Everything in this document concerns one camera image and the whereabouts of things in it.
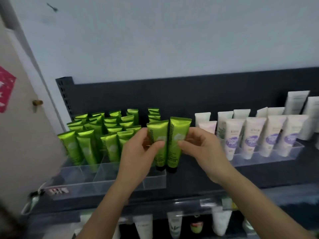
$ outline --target purple label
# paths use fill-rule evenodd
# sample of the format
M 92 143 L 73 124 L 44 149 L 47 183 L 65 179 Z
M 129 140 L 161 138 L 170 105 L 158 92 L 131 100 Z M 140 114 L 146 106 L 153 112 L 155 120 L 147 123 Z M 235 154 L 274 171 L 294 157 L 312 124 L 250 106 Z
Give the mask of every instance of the purple label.
M 298 136 L 298 133 L 291 133 L 290 135 L 285 136 L 285 142 L 293 145 Z
M 258 141 L 258 136 L 254 135 L 254 136 L 250 136 L 250 137 L 246 138 L 245 143 L 248 146 L 254 148 L 257 145 L 257 141 Z
M 266 143 L 271 144 L 271 145 L 275 145 L 278 135 L 279 135 L 278 133 L 275 133 L 275 134 L 268 136 L 266 138 Z
M 226 145 L 229 148 L 236 148 L 237 147 L 238 137 L 232 137 L 226 141 Z

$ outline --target clear plastic tray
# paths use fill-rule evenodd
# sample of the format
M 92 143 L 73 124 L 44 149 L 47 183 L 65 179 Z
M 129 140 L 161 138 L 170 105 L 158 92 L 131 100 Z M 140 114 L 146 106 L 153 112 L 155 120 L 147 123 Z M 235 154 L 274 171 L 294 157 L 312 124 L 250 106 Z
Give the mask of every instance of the clear plastic tray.
M 101 164 L 73 166 L 67 160 L 59 173 L 46 183 L 46 193 L 53 199 L 68 199 L 76 197 L 103 195 L 114 183 L 118 162 L 107 162 L 104 158 Z M 136 190 L 153 190 L 166 188 L 166 171 L 158 171 L 151 167 L 147 177 Z
M 240 147 L 238 147 L 238 148 L 236 148 L 233 160 L 231 160 L 230 162 L 234 167 L 239 167 L 239 166 L 246 166 L 246 165 L 253 165 L 253 164 L 294 160 L 297 158 L 297 156 L 299 155 L 299 153 L 301 152 L 301 150 L 303 148 L 304 148 L 304 146 L 301 143 L 296 141 L 294 143 L 289 155 L 287 157 L 283 157 L 283 156 L 280 156 L 277 154 L 277 149 L 276 149 L 276 145 L 275 145 L 270 156 L 263 157 L 260 155 L 260 153 L 259 153 L 260 147 L 257 145 L 251 159 L 244 159 L 241 155 L 242 149 Z

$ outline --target beige door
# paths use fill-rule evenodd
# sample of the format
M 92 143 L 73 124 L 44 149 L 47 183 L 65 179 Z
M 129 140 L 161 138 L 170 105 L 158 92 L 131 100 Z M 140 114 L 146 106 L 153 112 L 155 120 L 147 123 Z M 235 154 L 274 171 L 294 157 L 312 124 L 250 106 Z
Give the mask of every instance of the beige door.
M 0 113 L 0 198 L 19 213 L 30 192 L 52 177 L 65 152 L 38 99 L 0 20 L 0 66 L 17 80 L 5 113 Z

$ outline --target person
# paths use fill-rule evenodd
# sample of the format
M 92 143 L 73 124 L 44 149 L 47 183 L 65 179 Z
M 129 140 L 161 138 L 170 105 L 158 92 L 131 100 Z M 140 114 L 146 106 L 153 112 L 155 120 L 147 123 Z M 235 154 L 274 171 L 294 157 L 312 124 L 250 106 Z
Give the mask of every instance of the person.
M 165 146 L 164 141 L 149 144 L 147 128 L 142 128 L 124 145 L 117 178 L 77 239 L 112 238 L 128 198 L 148 174 L 158 150 Z M 260 238 L 315 238 L 231 165 L 214 134 L 191 127 L 178 145 L 197 160 L 210 180 L 225 189 Z

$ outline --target forearm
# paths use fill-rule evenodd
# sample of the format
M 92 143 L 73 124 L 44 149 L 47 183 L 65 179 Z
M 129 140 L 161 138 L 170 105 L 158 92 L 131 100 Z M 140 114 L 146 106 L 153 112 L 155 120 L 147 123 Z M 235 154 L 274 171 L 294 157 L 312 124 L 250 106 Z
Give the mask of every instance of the forearm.
M 77 239 L 111 239 L 130 194 L 130 191 L 115 181 L 98 208 L 84 225 Z
M 221 185 L 260 238 L 314 238 L 236 169 L 221 181 Z

